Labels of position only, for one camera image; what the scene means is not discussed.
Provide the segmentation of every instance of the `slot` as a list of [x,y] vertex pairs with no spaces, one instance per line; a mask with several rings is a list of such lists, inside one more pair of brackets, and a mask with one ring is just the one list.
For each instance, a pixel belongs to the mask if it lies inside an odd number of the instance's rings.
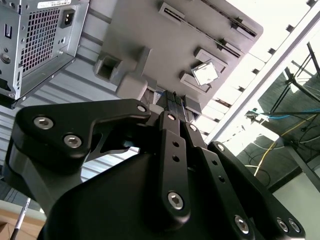
[[159,13],[178,25],[183,23],[185,19],[185,15],[182,12],[179,12],[165,2],[160,6]]
[[248,39],[255,38],[257,34],[244,25],[238,23],[232,24],[232,27]]
[[8,24],[4,25],[4,36],[8,39],[11,39],[12,37],[12,26],[9,26]]
[[240,55],[239,53],[233,51],[232,49],[230,49],[230,48],[228,48],[228,47],[226,47],[226,46],[218,45],[218,49],[219,49],[222,53],[224,53],[224,54],[226,54],[226,55],[228,55],[228,56],[235,57],[235,58],[237,58],[237,59],[241,57],[241,55]]
[[179,21],[181,23],[181,19],[176,14],[174,14],[172,11],[170,11],[168,8],[165,8],[164,12],[166,14],[170,15],[170,17],[176,19],[177,21]]

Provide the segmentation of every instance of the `ventilation grille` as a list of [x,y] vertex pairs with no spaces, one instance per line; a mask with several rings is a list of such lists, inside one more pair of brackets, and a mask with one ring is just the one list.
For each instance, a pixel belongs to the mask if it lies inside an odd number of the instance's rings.
[[55,8],[30,14],[25,48],[21,52],[23,72],[53,57],[59,13],[60,10]]

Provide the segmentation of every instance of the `black metal bracket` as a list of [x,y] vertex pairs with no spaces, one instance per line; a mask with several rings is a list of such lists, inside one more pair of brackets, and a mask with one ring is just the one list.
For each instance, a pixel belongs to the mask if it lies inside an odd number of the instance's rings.
[[[207,149],[194,125],[133,99],[26,107],[3,171],[47,214],[39,239],[304,239],[297,219],[217,144]],[[139,154],[81,182],[85,161],[129,147]]]
[[304,230],[298,220],[222,143],[211,142],[208,149],[219,156],[246,214],[253,218],[255,226],[266,239],[301,237]]

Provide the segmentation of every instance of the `cable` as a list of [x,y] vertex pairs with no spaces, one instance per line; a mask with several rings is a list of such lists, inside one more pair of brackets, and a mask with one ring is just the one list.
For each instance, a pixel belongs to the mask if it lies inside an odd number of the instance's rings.
[[300,144],[306,144],[306,143],[310,143],[310,142],[312,142],[312,141],[314,141],[314,140],[317,140],[317,139],[320,139],[320,135],[319,135],[319,136],[316,136],[316,137],[313,137],[313,138],[311,138],[311,139],[309,139],[309,140],[306,140],[306,141],[300,141],[299,143],[300,143]]
[[[256,145],[258,148],[263,149],[263,150],[268,150],[269,148],[265,148],[263,146],[260,146],[259,144],[255,143],[255,141],[252,142],[252,144]],[[279,146],[279,147],[274,147],[272,150],[278,150],[278,149],[284,149],[285,146]]]
[[[302,111],[302,112],[316,112],[316,111],[319,111],[320,108],[317,108],[317,109],[309,109],[309,110],[305,110],[305,111]],[[285,119],[285,118],[288,118],[288,117],[291,117],[291,116],[294,116],[294,117],[297,117],[296,115],[284,115],[284,116],[268,116],[268,115],[264,115],[262,114],[261,112],[257,112],[255,110],[250,110],[250,112],[253,112],[255,114],[259,114],[259,115],[263,115],[263,116],[266,116],[267,118],[269,119]]]
[[315,120],[317,117],[318,117],[318,115],[312,119],[312,121],[308,124],[308,126],[306,126],[304,134],[303,134],[303,135],[300,137],[300,139],[299,139],[299,143],[301,143],[301,141],[302,141],[302,139],[304,138],[304,136],[305,136],[311,129],[317,127],[317,125],[310,127],[310,125],[314,122],[314,120]]
[[[298,128],[300,125],[304,124],[307,120],[310,120],[310,119],[312,119],[312,118],[314,118],[314,117],[316,117],[316,116],[317,116],[317,115],[312,115],[312,116],[310,116],[309,118],[307,118],[306,120],[301,121],[301,122],[298,123],[297,125],[293,126],[293,127],[290,128],[289,130],[287,130],[287,131],[285,131],[283,134],[281,134],[281,137],[283,137],[283,136],[286,135],[287,133],[290,133],[292,130],[294,130],[294,129]],[[255,170],[254,176],[257,176],[257,173],[259,172],[259,169],[260,169],[262,163],[264,162],[267,154],[270,152],[270,150],[274,147],[275,144],[276,144],[276,142],[274,141],[274,142],[271,144],[271,146],[268,148],[268,150],[267,150],[267,151],[264,153],[264,155],[262,156],[261,161],[259,162],[258,167],[257,167],[256,170]]]
[[[245,167],[248,167],[248,168],[258,168],[258,166],[254,166],[254,165],[244,165]],[[268,176],[268,183],[266,184],[266,185],[264,185],[265,187],[268,187],[269,186],[269,184],[271,183],[271,176],[270,176],[270,174],[266,171],[266,170],[264,170],[264,169],[260,169],[260,171],[262,171],[262,172],[264,172],[267,176]]]

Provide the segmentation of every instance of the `screw hole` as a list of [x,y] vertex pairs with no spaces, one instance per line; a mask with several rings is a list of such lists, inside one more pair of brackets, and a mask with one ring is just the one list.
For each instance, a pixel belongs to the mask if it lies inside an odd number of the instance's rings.
[[0,59],[2,60],[2,62],[4,64],[10,64],[11,63],[11,58],[5,53],[1,53]]
[[180,159],[175,155],[172,156],[172,159],[173,159],[173,161],[175,161],[177,163],[180,162]]
[[173,144],[175,147],[177,147],[177,148],[180,146],[179,143],[177,143],[177,142],[175,142],[175,141],[173,141],[172,144]]
[[219,176],[219,180],[220,180],[220,182],[222,182],[222,183],[225,183],[225,182],[226,182],[226,180],[225,180],[222,176]]

